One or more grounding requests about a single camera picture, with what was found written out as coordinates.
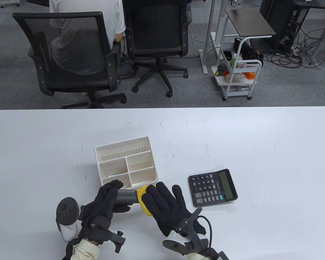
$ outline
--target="calculator keypad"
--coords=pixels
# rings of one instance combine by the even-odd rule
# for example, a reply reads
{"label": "calculator keypad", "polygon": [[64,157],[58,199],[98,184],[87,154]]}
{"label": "calculator keypad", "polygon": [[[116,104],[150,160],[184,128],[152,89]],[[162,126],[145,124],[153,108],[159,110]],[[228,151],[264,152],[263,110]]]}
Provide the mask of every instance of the calculator keypad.
{"label": "calculator keypad", "polygon": [[212,173],[201,174],[193,176],[190,179],[191,190],[194,191],[195,200],[197,205],[207,206],[213,204],[219,204],[224,202],[224,197],[219,187],[218,176],[214,176]]}

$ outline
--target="black bag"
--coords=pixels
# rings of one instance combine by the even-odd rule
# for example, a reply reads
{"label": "black bag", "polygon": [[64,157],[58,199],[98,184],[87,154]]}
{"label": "black bag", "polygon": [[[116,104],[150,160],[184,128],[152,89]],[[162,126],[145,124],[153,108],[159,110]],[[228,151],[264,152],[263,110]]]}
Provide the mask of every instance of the black bag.
{"label": "black bag", "polygon": [[[233,48],[237,52],[239,43],[242,41],[241,38],[235,38],[235,42],[233,43]],[[248,42],[244,42],[242,44],[241,48],[241,55],[244,60],[259,60],[262,63],[262,66],[264,66],[264,55],[260,53],[259,51],[255,50],[253,47],[251,47]]]}

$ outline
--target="yellow sponge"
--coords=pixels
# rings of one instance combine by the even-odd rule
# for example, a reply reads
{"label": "yellow sponge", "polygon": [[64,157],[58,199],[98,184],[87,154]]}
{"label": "yellow sponge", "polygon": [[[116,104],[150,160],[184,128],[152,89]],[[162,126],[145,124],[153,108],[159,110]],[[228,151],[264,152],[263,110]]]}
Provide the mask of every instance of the yellow sponge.
{"label": "yellow sponge", "polygon": [[152,213],[149,212],[149,210],[146,208],[145,204],[142,201],[142,195],[145,194],[145,190],[147,187],[148,187],[148,185],[143,186],[143,187],[139,188],[138,190],[136,190],[136,192],[137,192],[137,198],[139,199],[139,202],[140,202],[143,212],[146,213],[148,216],[152,217],[153,216]]}

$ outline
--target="beige sleeve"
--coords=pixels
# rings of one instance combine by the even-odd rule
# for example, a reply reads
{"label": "beige sleeve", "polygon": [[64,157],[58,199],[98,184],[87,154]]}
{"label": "beige sleeve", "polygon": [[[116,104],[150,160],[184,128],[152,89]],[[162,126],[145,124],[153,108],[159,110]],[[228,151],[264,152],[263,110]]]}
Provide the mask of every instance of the beige sleeve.
{"label": "beige sleeve", "polygon": [[100,248],[84,239],[75,247],[71,260],[97,260]]}
{"label": "beige sleeve", "polygon": [[186,257],[188,258],[188,260],[211,260],[208,257],[205,257],[204,255],[200,255],[198,253],[191,253],[186,255]]}

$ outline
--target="black calculator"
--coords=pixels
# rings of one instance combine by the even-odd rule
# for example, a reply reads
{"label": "black calculator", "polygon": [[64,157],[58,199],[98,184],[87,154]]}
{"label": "black calculator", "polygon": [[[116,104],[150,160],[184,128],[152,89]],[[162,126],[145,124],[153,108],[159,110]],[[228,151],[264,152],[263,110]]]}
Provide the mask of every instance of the black calculator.
{"label": "black calculator", "polygon": [[195,207],[223,204],[238,198],[228,169],[189,176]]}

